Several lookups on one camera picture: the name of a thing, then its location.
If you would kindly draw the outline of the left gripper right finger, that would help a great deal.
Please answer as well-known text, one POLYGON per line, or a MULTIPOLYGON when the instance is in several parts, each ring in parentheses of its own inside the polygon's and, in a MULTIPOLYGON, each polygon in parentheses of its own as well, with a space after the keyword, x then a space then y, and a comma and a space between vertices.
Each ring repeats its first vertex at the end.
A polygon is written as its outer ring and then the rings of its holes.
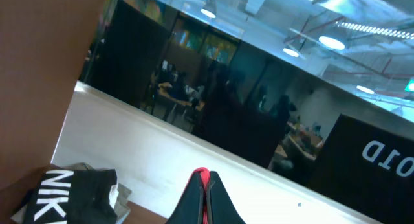
POLYGON ((207 224, 245 224, 215 171, 210 172, 206 189, 207 224))

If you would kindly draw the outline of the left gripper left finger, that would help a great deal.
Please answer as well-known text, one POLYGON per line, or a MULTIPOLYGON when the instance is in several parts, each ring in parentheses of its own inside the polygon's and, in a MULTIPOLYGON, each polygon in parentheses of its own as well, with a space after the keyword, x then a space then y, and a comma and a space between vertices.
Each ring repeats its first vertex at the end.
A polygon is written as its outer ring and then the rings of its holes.
POLYGON ((202 224, 203 187, 200 174, 191 175, 166 224, 202 224))

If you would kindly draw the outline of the red t-shirt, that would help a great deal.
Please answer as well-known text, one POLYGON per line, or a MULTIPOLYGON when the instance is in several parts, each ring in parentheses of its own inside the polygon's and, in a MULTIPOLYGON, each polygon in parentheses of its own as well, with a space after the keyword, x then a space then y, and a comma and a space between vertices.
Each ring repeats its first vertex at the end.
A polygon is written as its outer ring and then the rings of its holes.
POLYGON ((206 201, 206 191, 208 188, 208 183, 210 180, 210 171, 205 167, 200 167, 195 170, 195 172, 200 174, 201 183, 203 187, 203 210, 202 210, 202 224, 208 224, 208 211, 207 211, 207 201, 206 201))

